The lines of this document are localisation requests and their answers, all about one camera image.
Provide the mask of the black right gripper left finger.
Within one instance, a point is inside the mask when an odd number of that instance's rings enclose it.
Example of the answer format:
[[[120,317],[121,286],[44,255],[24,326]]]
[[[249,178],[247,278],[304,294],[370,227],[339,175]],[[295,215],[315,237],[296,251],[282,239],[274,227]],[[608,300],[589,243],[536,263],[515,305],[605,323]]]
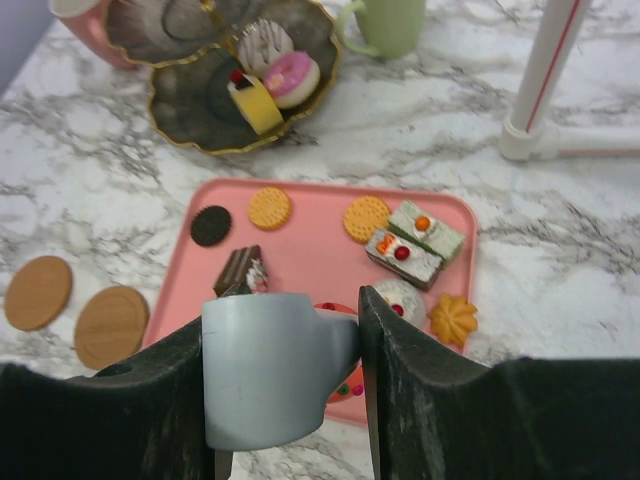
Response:
[[[92,377],[1,366],[4,479],[212,479],[201,322]]]

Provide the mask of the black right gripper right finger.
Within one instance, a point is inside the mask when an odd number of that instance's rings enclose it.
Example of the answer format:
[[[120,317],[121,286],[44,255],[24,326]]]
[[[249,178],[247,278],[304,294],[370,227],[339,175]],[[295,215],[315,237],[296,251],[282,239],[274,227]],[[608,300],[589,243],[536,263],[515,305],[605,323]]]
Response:
[[[635,479],[639,363],[520,358],[493,367],[359,292],[378,479]]]

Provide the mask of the metal serving tongs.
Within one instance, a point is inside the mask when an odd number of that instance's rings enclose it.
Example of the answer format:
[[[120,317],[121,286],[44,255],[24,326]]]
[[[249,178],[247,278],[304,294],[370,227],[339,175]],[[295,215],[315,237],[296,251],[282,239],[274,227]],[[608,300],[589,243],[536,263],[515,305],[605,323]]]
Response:
[[[303,294],[219,298],[201,320],[205,434],[218,479],[230,477],[236,452],[317,430],[360,359],[356,315],[316,309]]]

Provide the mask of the white cherry cupcake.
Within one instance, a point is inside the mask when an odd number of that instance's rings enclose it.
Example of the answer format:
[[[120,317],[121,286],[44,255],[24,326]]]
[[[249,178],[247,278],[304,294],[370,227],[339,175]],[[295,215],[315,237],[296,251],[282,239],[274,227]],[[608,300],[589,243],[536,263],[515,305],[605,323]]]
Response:
[[[427,320],[426,303],[419,290],[405,280],[390,278],[374,289],[406,322],[422,330]]]

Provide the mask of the chocolate cake slice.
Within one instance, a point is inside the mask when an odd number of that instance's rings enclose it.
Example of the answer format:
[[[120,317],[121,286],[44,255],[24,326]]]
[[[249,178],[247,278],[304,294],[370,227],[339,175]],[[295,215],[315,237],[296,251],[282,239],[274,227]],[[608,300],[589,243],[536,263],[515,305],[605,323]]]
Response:
[[[268,273],[263,263],[259,245],[242,247],[232,251],[213,286],[221,297],[233,286],[244,285],[250,293],[268,291]]]

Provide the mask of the red frosted donut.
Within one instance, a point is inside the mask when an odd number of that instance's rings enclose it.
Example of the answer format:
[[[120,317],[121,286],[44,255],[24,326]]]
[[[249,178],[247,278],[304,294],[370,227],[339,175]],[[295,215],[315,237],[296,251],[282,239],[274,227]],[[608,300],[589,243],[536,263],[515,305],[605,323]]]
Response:
[[[336,311],[351,315],[356,315],[357,312],[352,308],[333,302],[320,302],[314,305],[315,308],[320,308],[329,311]],[[329,397],[328,403],[334,404],[349,400],[353,397],[361,396],[364,393],[364,375],[361,364],[358,364],[353,372],[343,381],[337,390]]]

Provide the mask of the green layered square cake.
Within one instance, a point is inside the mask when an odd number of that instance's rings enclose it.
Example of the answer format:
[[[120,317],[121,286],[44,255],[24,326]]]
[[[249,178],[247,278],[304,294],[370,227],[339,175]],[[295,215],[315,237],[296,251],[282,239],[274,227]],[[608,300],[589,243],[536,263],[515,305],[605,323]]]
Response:
[[[462,250],[463,233],[440,221],[415,203],[404,200],[388,219],[388,229],[424,250],[439,256],[448,266]]]

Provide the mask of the orange waffle biscuit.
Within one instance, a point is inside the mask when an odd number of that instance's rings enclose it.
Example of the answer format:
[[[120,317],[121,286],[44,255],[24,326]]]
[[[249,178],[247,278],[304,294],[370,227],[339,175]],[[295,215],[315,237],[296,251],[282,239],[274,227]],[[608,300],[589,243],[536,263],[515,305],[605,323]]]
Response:
[[[366,195],[356,198],[344,211],[342,223],[347,235],[366,244],[378,228],[387,228],[390,207],[379,197]]]

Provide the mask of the yellow cake slice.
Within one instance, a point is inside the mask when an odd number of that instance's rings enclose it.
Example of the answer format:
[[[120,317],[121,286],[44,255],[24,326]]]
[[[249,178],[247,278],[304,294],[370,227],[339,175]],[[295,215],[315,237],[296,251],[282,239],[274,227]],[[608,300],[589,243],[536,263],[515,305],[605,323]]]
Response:
[[[263,135],[284,122],[273,98],[257,77],[235,69],[230,74],[227,90],[256,134]]]

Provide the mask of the pink frosted donut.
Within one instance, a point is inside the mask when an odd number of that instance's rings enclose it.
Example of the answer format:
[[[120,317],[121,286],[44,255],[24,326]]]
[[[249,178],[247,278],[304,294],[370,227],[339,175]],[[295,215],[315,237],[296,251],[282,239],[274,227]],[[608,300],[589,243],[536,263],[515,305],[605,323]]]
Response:
[[[262,83],[280,110],[302,104],[315,91],[319,81],[319,65],[304,51],[283,55],[262,78]]]

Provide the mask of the three-tier grey cake stand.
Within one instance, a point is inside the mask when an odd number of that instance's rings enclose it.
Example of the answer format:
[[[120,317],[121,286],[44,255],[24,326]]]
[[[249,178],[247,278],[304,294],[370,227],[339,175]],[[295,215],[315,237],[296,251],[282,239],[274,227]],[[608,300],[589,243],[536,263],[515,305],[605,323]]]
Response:
[[[335,22],[316,1],[217,1],[213,19],[198,1],[112,1],[104,9],[107,41],[133,64],[151,67],[148,111],[158,133],[176,146],[213,155],[245,153],[284,136],[309,116],[336,81],[341,46]],[[284,28],[319,65],[310,98],[257,135],[227,84],[238,62],[229,51],[258,20]]]

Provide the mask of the white chocolate-striped donut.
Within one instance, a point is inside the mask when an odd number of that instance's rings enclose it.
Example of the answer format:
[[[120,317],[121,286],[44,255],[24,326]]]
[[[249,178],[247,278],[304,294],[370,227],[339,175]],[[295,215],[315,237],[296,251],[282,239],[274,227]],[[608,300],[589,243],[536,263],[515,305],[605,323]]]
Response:
[[[245,29],[237,54],[246,73],[262,78],[276,60],[294,49],[283,27],[273,20],[260,19]]]

